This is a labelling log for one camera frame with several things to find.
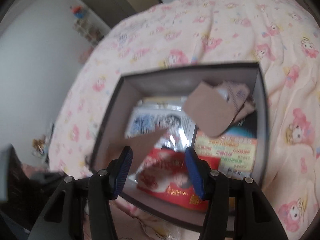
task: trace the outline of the black object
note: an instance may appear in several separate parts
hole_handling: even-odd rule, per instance
[[[65,177],[43,208],[28,239],[84,239],[83,210],[88,198],[92,240],[117,240],[108,200],[116,199],[122,191],[131,162],[132,150],[125,147],[106,170],[91,178]]]
[[[0,151],[0,239],[30,231],[49,197],[66,174],[36,173],[28,179],[12,145]]]
[[[217,170],[211,170],[206,161],[200,160],[192,147],[186,149],[186,164],[196,194],[210,200],[204,220],[201,240],[223,240],[228,221],[228,200],[235,197],[236,240],[287,240],[287,235],[272,206],[252,178],[242,181],[229,179]]]

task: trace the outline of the cartoon character print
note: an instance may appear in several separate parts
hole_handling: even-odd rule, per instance
[[[128,44],[134,41],[139,36],[138,33],[132,33],[128,36]]]
[[[117,39],[119,46],[120,47],[124,46],[125,43],[127,42],[127,39],[128,39],[127,34],[124,33],[124,34],[119,35],[119,37]]]
[[[268,59],[275,61],[276,57],[272,54],[271,49],[268,44],[264,43],[261,45],[257,45],[255,49],[255,57],[257,60],[262,60],[264,57],[267,57]]]
[[[97,51],[101,51],[101,50],[113,50],[116,49],[118,47],[118,43],[116,41],[113,41],[111,43],[106,44],[105,46],[103,45],[103,43],[101,43],[98,45],[98,47],[96,48]]]
[[[266,11],[267,6],[265,4],[258,4],[256,8],[262,13],[264,13]]]
[[[203,7],[209,7],[209,6],[215,6],[216,2],[215,1],[209,1],[209,2],[205,2],[203,4]]]
[[[156,28],[156,30],[155,30],[155,31],[152,31],[152,32],[150,33],[150,35],[154,35],[154,34],[161,33],[161,32],[163,32],[164,30],[165,30],[165,28],[164,28],[164,27],[159,26],[159,27],[157,27],[157,28]]]
[[[184,2],[184,4],[187,5],[187,6],[193,5],[193,3],[194,3],[193,0],[187,0],[187,1]]]
[[[315,49],[313,43],[306,37],[303,37],[301,40],[301,50],[306,57],[310,58],[316,58],[319,54],[319,51]]]
[[[71,112],[71,111],[68,111],[68,112],[67,112],[67,115],[66,115],[66,118],[64,119],[64,122],[65,122],[65,123],[68,123],[69,120],[70,120],[70,118],[71,118],[71,116],[72,116],[72,112]]]
[[[301,173],[302,174],[307,173],[308,169],[307,169],[307,165],[306,165],[306,159],[304,157],[302,157],[300,159],[300,166],[301,166]]]
[[[94,120],[90,120],[87,128],[87,132],[85,134],[85,138],[87,140],[95,139],[99,132],[99,126]]]
[[[178,31],[178,32],[175,32],[175,31],[172,31],[172,32],[167,32],[165,35],[164,35],[164,39],[166,41],[172,41],[176,38],[178,38],[180,36],[182,31]]]
[[[163,12],[165,12],[165,11],[170,11],[171,9],[172,9],[172,7],[171,7],[171,6],[168,6],[168,5],[164,5],[164,6],[161,7],[161,10],[162,10]]]
[[[291,16],[292,19],[294,19],[298,22],[302,22],[302,17],[299,14],[297,14],[296,12],[289,13],[289,16]]]
[[[182,11],[182,12],[176,13],[174,18],[175,19],[181,18],[182,16],[186,15],[187,13],[188,13],[188,11]]]
[[[98,77],[96,82],[93,84],[92,89],[96,92],[100,92],[105,88],[105,83],[106,83],[106,77],[100,76]]]
[[[275,23],[271,23],[270,26],[267,27],[267,31],[262,33],[262,37],[275,36],[280,34],[280,29]]]
[[[153,13],[157,9],[157,5],[152,6],[149,10],[148,13]]]
[[[75,124],[69,133],[69,139],[74,142],[79,140],[79,127]]]
[[[238,6],[238,4],[237,4],[237,3],[234,3],[234,2],[231,2],[231,3],[226,4],[226,7],[227,7],[228,9],[232,9],[232,8],[237,7],[237,6]]]
[[[84,107],[85,100],[83,98],[80,99],[79,105],[78,105],[78,113],[82,111]]]
[[[207,18],[207,15],[198,16],[196,19],[193,20],[193,23],[203,23]]]
[[[276,4],[282,3],[281,0],[271,0],[271,1],[273,1]]]
[[[279,211],[279,219],[285,224],[285,230],[290,232],[297,232],[300,228],[300,221],[303,217],[307,206],[307,197],[298,201],[291,201],[288,204],[283,204]]]
[[[248,18],[244,18],[244,19],[234,19],[234,23],[235,24],[240,24],[243,27],[250,27],[251,26],[251,21]]]
[[[205,34],[201,37],[202,46],[205,52],[215,49],[218,45],[221,44],[222,39],[218,38],[215,39],[210,37],[209,35]]]
[[[284,85],[288,88],[292,88],[297,78],[299,77],[299,66],[293,65],[291,68],[284,68],[284,73],[286,74],[286,79]]]
[[[185,65],[189,62],[186,54],[182,50],[172,49],[169,56],[160,64],[164,68],[170,68],[177,65]]]
[[[311,123],[307,121],[306,115],[300,108],[296,108],[293,110],[293,116],[293,122],[286,129],[286,143],[312,145],[315,140],[315,130]]]
[[[138,49],[132,57],[132,60],[130,61],[131,63],[134,63],[141,59],[144,55],[146,55],[150,51],[149,48],[144,48],[144,49]]]
[[[67,166],[62,160],[59,161],[59,164],[55,166],[54,169],[58,171],[67,172]]]
[[[140,221],[140,225],[141,225],[141,228],[143,230],[143,232],[150,238],[150,239],[159,239],[159,240],[165,240],[167,239],[167,233],[165,232],[158,232],[158,231],[163,231],[163,230],[154,230],[153,228],[145,225],[144,223],[142,223]]]
[[[118,54],[119,58],[125,58],[130,53],[130,48],[124,49]]]

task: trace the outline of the brown cardboard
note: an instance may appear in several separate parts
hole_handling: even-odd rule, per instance
[[[127,0],[137,12],[143,12],[159,4],[159,0]]]
[[[107,167],[111,160],[117,159],[125,146],[130,146],[135,154],[133,155],[129,174],[136,172],[144,158],[165,132],[166,129],[162,129],[133,138],[123,138],[117,142],[110,143],[106,152],[105,166]]]
[[[216,88],[205,82],[190,94],[183,110],[209,137],[222,134],[236,115],[234,107],[229,106]]]
[[[220,89],[228,93],[228,98],[222,98]],[[247,105],[243,109],[241,107],[248,94],[249,89],[245,84],[223,82],[212,87],[201,82],[189,95],[183,110],[207,136],[217,137],[229,127],[238,113],[242,118],[246,116],[244,114],[247,113]]]
[[[255,110],[255,106],[253,103],[249,101],[245,101],[243,107],[240,109],[239,113],[236,115],[236,117],[233,119],[232,123],[237,123],[241,119],[245,118],[247,115],[253,113]]]
[[[217,86],[223,81],[245,83],[248,86],[250,96],[256,104],[258,126],[257,154],[251,176],[261,185],[268,159],[269,130],[265,88],[258,63],[189,66],[122,76],[98,133],[90,162],[91,171],[106,168],[108,161],[116,158],[126,144],[133,148],[135,161],[131,170],[135,170],[153,142],[157,141],[156,135],[153,141],[151,138],[142,139],[142,136],[124,139],[125,129],[135,104],[145,97],[189,96],[201,81],[211,86]],[[138,208],[170,223],[194,231],[201,230],[204,213],[150,196],[138,190],[130,179],[127,179],[121,196]],[[233,221],[234,217],[229,217],[228,230],[233,230]]]

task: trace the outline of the pink blanket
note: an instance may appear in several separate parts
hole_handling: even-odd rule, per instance
[[[57,118],[50,168],[80,178],[121,74],[225,61],[260,61],[270,111],[264,193],[289,239],[320,199],[320,30],[295,0],[177,0],[118,24],[98,45]]]

